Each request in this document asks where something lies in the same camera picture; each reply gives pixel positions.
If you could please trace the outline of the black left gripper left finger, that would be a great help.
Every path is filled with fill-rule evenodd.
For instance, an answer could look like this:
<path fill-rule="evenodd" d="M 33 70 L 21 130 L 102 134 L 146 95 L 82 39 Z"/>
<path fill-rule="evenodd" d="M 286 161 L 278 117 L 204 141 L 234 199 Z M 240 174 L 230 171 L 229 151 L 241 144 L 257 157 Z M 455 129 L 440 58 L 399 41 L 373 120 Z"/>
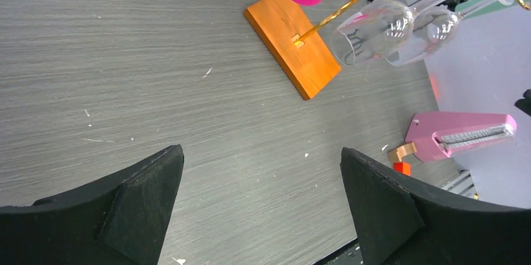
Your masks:
<path fill-rule="evenodd" d="M 156 264 L 183 173 L 171 145 L 75 189 L 1 208 L 2 264 Z"/>

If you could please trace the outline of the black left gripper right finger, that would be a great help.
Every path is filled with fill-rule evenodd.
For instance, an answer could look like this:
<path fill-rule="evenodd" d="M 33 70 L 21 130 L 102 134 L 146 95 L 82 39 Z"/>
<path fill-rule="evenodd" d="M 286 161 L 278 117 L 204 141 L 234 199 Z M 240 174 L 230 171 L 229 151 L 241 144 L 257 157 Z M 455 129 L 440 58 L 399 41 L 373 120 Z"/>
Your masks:
<path fill-rule="evenodd" d="M 529 264 L 530 211 L 451 193 L 352 148 L 341 174 L 366 264 Z"/>

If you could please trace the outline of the clear wine glass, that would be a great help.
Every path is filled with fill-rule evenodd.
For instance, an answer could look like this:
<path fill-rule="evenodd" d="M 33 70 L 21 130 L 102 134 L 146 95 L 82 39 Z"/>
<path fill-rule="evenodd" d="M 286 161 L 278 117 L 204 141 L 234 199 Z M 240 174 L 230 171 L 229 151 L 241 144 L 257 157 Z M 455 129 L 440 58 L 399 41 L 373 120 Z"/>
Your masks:
<path fill-rule="evenodd" d="M 412 35 L 398 50 L 386 57 L 393 66 L 404 66 L 425 59 L 449 43 L 457 34 L 460 23 L 498 0 L 478 0 L 465 3 L 461 11 L 442 7 L 423 10 L 414 21 Z"/>
<path fill-rule="evenodd" d="M 385 58 L 413 33 L 418 13 L 436 0 L 374 0 L 340 24 L 331 38 L 337 60 L 352 66 Z"/>

